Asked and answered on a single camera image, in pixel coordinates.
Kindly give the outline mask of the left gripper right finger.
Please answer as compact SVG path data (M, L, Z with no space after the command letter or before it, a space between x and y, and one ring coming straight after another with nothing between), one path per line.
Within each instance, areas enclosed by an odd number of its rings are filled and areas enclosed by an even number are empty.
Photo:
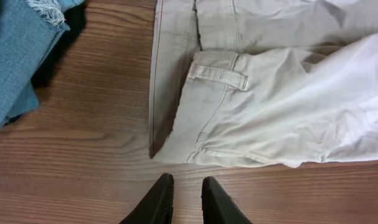
M202 182L204 224L252 224L214 177Z

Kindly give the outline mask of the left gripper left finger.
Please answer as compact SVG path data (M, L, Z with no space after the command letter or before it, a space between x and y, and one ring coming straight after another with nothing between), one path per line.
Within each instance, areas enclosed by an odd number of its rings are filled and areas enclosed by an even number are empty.
M164 173L120 224L171 224L174 178Z

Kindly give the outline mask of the beige khaki shorts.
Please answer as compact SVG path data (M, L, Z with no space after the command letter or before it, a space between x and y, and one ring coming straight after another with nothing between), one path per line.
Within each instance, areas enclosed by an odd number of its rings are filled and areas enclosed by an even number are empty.
M162 0L150 155L261 167L378 160L378 0Z

